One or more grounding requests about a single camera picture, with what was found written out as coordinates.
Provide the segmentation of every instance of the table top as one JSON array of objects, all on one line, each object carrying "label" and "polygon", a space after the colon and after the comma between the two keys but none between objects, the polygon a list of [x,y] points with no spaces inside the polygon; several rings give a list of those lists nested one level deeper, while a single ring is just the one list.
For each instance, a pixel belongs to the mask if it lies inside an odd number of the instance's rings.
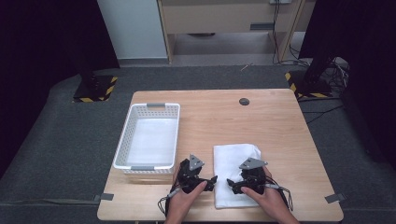
[{"label": "table top", "polygon": [[[240,105],[241,98],[249,105]],[[194,154],[205,162],[199,176],[210,178],[213,146],[249,143],[262,152],[276,182],[289,189],[300,221],[340,221],[334,194],[303,113],[291,90],[138,91],[132,104],[179,103],[177,163]],[[164,220],[157,202],[169,193],[170,176],[150,181],[111,167],[97,216],[102,220]],[[273,221],[260,207],[216,209],[214,192],[203,192],[186,221]]]}]

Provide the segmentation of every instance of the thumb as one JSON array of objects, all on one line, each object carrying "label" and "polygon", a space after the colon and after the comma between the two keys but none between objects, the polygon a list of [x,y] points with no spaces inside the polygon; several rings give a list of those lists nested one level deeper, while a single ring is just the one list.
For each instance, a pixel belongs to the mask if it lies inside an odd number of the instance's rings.
[{"label": "thumb", "polygon": [[197,198],[197,197],[202,193],[202,191],[204,191],[204,189],[205,189],[205,187],[206,187],[206,184],[207,184],[207,181],[201,182],[201,183],[200,183],[199,185],[197,185],[197,187],[195,187],[195,189],[194,189],[192,192],[190,192],[189,194],[190,194],[191,196],[193,196],[194,199]]},{"label": "thumb", "polygon": [[249,196],[251,199],[254,201],[258,201],[260,198],[260,194],[254,191],[253,189],[247,188],[247,187],[242,187],[241,188],[242,192],[244,192],[247,196]]}]

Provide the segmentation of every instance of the human hand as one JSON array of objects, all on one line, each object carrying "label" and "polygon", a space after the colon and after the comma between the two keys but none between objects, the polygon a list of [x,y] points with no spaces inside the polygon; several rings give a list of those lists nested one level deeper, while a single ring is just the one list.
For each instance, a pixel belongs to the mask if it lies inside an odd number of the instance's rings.
[{"label": "human hand", "polygon": [[[272,178],[268,169],[262,167],[265,174]],[[264,212],[279,223],[299,223],[283,202],[282,197],[276,189],[266,188],[264,194],[259,194],[253,189],[242,187],[241,190],[264,210]]]},{"label": "human hand", "polygon": [[[174,181],[177,178],[177,174],[174,174]],[[189,194],[180,190],[176,193],[169,202],[168,214],[166,216],[165,224],[177,224],[181,223],[184,217],[189,213],[190,208],[196,198],[204,191],[207,182],[201,182],[192,192]]]}]

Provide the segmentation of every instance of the cloth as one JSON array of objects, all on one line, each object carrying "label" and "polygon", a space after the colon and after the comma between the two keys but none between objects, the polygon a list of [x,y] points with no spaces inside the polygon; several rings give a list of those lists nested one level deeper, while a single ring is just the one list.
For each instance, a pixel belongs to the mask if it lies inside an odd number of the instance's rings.
[{"label": "cloth", "polygon": [[215,207],[250,207],[258,206],[257,203],[246,194],[233,194],[228,186],[227,179],[234,182],[242,181],[241,165],[249,157],[261,159],[260,150],[251,144],[236,144],[214,146],[214,168],[218,181],[215,185]]}]

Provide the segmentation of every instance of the white wall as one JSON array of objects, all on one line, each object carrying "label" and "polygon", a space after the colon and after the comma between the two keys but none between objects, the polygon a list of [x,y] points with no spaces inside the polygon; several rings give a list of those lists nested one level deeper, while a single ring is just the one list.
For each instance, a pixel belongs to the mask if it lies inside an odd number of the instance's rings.
[{"label": "white wall", "polygon": [[98,0],[118,59],[167,58],[156,0]]}]

